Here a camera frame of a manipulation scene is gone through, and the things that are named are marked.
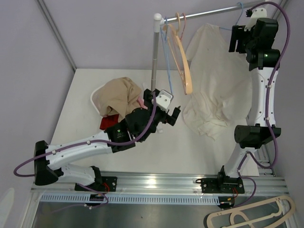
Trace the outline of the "pink t shirt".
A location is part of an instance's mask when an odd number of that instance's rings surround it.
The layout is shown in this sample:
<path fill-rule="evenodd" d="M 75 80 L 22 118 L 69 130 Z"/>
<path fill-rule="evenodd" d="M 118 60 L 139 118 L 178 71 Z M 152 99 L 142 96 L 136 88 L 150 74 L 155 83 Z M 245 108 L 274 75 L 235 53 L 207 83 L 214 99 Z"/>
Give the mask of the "pink t shirt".
<path fill-rule="evenodd" d="M 142 98 L 138 97 L 137 102 L 141 108 L 147 109 Z"/>

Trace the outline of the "beige t shirt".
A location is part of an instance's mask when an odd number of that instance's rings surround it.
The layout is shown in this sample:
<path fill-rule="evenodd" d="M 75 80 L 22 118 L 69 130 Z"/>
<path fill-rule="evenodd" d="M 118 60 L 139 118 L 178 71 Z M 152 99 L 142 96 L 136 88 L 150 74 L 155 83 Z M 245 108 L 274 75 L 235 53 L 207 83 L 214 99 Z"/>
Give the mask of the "beige t shirt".
<path fill-rule="evenodd" d="M 137 99 L 141 93 L 141 88 L 128 77 L 110 80 L 99 92 L 101 115 L 118 114 L 118 121 L 122 121 L 133 110 L 140 108 Z"/>

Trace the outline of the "cream white t shirt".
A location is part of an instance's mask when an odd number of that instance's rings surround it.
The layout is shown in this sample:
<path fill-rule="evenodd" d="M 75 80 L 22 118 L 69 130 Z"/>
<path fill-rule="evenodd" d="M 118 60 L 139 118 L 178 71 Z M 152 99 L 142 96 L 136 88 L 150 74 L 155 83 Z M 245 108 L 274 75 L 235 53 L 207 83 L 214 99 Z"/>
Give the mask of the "cream white t shirt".
<path fill-rule="evenodd" d="M 205 24 L 186 51 L 193 92 L 183 111 L 185 124 L 197 135 L 216 140 L 252 104 L 251 74 L 244 55 L 230 53 L 220 28 Z"/>

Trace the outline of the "red t shirt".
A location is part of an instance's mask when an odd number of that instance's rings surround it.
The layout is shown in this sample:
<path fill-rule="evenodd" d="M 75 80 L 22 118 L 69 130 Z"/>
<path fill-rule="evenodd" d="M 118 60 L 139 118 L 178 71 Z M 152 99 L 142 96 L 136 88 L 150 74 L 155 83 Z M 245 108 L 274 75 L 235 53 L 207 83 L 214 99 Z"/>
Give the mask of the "red t shirt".
<path fill-rule="evenodd" d="M 104 131 L 107 128 L 116 125 L 118 123 L 118 118 L 118 114 L 102 117 L 99 129 Z"/>

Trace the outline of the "beige plastic hanger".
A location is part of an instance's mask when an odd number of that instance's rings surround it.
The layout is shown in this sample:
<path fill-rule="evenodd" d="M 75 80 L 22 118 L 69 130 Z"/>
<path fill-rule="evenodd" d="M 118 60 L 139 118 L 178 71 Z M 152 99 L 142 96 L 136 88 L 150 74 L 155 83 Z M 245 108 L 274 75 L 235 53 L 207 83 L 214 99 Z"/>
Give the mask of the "beige plastic hanger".
<path fill-rule="evenodd" d="M 177 70 L 179 72 L 179 75 L 181 77 L 181 82 L 184 88 L 185 95 L 190 95 L 193 92 L 192 87 L 192 79 L 190 74 L 190 68 L 189 64 L 186 58 L 186 54 L 182 45 L 182 38 L 184 34 L 184 30 L 186 27 L 186 22 L 184 22 L 184 26 L 181 31 L 181 35 L 179 35 L 180 29 L 181 29 L 181 17 L 178 12 L 175 13 L 175 16 L 177 18 L 178 26 L 175 27 L 172 24 L 167 23 L 163 31 L 170 31 L 171 32 L 171 38 L 168 39 L 168 45 L 174 60 L 174 63 L 177 67 Z"/>

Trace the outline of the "light blue wire hanger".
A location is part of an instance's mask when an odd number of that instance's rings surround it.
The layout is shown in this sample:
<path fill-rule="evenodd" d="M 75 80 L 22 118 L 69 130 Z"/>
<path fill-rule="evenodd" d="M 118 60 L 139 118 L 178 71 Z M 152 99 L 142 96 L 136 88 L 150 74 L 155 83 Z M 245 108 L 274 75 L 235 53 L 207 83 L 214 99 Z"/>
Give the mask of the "light blue wire hanger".
<path fill-rule="evenodd" d="M 161 41 L 162 41 L 162 48 L 165 57 L 166 69 L 167 69 L 167 76 L 168 76 L 168 83 L 170 87 L 170 92 L 173 94 L 173 87 L 171 82 L 171 70 L 170 70 L 170 62 L 169 62 L 169 51 L 168 51 L 168 39 L 167 39 L 167 32 L 163 32 L 161 30 Z"/>

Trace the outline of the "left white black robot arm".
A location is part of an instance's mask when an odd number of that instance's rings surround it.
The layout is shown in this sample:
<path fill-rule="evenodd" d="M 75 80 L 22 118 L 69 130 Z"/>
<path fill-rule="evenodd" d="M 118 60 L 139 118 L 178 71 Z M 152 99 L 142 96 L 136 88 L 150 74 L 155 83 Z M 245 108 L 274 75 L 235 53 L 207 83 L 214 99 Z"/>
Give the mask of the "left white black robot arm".
<path fill-rule="evenodd" d="M 159 123 L 174 126 L 181 112 L 179 107 L 169 114 L 173 94 L 166 90 L 144 91 L 144 108 L 136 108 L 112 127 L 89 138 L 62 145 L 50 145 L 46 141 L 35 144 L 34 183 L 46 186 L 59 182 L 74 182 L 98 190 L 102 176 L 96 166 L 81 167 L 73 163 L 99 154 L 125 151 L 144 142 L 155 133 Z"/>

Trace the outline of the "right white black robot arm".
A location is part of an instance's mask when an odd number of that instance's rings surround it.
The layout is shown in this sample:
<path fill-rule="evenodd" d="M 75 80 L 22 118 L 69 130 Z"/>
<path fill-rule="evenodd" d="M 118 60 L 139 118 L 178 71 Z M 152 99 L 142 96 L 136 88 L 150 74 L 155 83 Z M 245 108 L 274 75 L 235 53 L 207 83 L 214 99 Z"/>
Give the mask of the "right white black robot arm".
<path fill-rule="evenodd" d="M 244 192 L 242 165 L 262 145 L 281 134 L 274 118 L 274 88 L 281 56 L 279 50 L 272 48 L 277 32 L 277 20 L 269 18 L 258 18 L 252 27 L 232 28 L 229 51 L 246 54 L 252 78 L 252 106 L 247 124 L 235 127 L 235 149 L 217 175 L 216 186 L 221 192 L 231 188 Z"/>

